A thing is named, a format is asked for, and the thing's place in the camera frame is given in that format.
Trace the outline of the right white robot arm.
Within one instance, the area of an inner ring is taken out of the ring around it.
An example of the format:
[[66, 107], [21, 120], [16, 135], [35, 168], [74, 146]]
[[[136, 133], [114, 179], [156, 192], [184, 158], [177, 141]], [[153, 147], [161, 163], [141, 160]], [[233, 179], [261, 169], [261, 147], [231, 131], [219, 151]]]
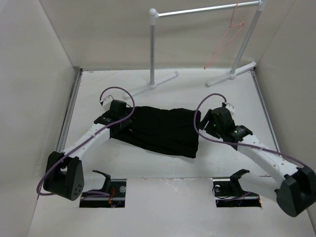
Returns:
[[229, 190], [234, 195], [245, 192], [262, 195], [278, 204], [288, 216], [296, 217], [316, 201], [316, 174], [307, 165], [298, 167], [284, 155], [267, 149], [243, 125], [236, 125], [226, 106], [208, 110], [199, 121], [194, 118], [196, 132], [200, 130], [215, 137], [216, 143], [229, 145], [260, 166], [268, 177], [241, 169], [230, 176]]

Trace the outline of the pink wire hanger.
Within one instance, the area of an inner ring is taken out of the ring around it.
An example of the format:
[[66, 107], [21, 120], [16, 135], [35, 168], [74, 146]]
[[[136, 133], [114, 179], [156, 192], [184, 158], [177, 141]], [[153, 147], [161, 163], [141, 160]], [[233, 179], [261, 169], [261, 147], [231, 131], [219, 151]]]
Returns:
[[239, 23], [234, 23], [234, 15], [236, 9], [239, 7], [241, 2], [238, 2], [233, 9], [232, 16], [230, 18], [230, 24], [226, 29], [225, 33], [221, 37], [220, 41], [214, 48], [212, 54], [210, 55], [208, 61], [204, 64], [203, 69], [206, 70], [221, 56], [221, 54], [228, 48], [228, 46], [234, 41], [237, 35], [244, 27], [244, 21]]

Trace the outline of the black trousers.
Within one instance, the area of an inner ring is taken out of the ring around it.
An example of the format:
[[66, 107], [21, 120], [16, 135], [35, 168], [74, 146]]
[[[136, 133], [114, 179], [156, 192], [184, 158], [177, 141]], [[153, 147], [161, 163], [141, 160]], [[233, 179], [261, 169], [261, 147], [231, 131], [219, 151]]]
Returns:
[[201, 112], [184, 108], [171, 110], [137, 106], [131, 124], [113, 136], [114, 139], [163, 155], [196, 158], [198, 137], [194, 117]]

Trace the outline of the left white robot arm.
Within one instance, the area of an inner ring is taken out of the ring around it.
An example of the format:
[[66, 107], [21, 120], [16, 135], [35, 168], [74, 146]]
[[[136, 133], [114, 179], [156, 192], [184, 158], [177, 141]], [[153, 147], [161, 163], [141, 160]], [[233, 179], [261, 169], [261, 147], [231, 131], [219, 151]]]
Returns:
[[113, 100], [91, 128], [72, 146], [61, 152], [53, 151], [47, 160], [46, 171], [37, 186], [40, 196], [57, 195], [76, 200], [82, 193], [87, 198], [107, 197], [111, 191], [110, 175], [98, 170], [88, 173], [84, 165], [94, 151], [117, 135], [132, 122], [135, 107]]

